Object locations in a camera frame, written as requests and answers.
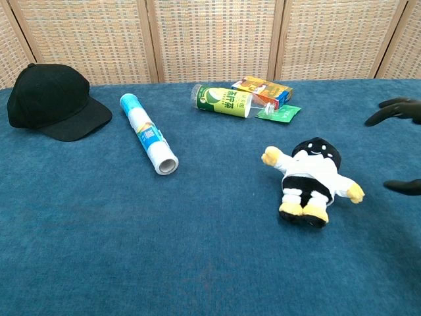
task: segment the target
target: snack box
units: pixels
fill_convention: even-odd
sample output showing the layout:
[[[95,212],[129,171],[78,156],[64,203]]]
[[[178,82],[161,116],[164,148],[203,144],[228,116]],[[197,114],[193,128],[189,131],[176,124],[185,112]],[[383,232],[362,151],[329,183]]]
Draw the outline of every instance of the snack box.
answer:
[[[273,103],[275,110],[278,110],[293,95],[293,88],[252,76],[244,77],[233,84],[231,89],[251,92],[254,94],[254,102],[261,105]]]

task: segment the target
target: yellow hand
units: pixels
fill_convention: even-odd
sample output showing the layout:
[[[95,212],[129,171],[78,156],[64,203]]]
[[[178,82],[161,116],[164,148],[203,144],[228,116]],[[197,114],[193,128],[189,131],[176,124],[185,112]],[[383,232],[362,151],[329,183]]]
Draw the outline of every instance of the yellow hand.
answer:
[[[357,183],[354,183],[349,188],[349,190],[347,191],[347,195],[353,203],[360,203],[362,201],[362,198],[365,196],[362,188]]]
[[[280,149],[269,146],[264,151],[264,154],[262,155],[262,161],[268,165],[268,166],[274,166],[276,164],[276,161],[278,161],[279,156],[281,155],[282,151]]]

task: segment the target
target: cap brim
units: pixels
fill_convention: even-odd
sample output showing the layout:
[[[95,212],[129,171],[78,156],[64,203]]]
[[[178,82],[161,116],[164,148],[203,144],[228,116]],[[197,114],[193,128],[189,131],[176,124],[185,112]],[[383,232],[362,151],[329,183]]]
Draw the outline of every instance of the cap brim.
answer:
[[[104,105],[89,97],[87,105],[74,116],[53,125],[38,128],[45,135],[62,142],[79,140],[108,123],[112,113]]]

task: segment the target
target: doll face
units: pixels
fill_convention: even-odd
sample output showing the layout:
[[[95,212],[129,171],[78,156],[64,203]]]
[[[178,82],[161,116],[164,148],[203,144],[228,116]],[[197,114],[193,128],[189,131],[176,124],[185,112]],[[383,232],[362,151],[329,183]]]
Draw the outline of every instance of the doll face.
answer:
[[[323,155],[323,158],[329,158],[334,163],[337,169],[341,165],[341,155],[336,148],[329,144],[326,140],[316,137],[311,140],[306,140],[294,148],[292,156],[299,151],[304,150],[308,155]]]

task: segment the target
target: plastic bottle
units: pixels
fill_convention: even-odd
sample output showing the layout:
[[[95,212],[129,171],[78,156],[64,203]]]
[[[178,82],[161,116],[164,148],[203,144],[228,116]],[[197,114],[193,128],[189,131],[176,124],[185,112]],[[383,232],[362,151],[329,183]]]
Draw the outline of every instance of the plastic bottle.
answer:
[[[253,94],[225,88],[214,88],[197,84],[191,91],[191,102],[196,109],[235,115],[237,117],[254,117],[259,111],[273,113],[274,105],[261,105],[253,102]]]
[[[131,93],[124,94],[120,98],[120,106],[147,152],[155,171],[161,175],[174,172],[178,167],[178,158],[173,154],[161,131],[153,124],[137,97]]]

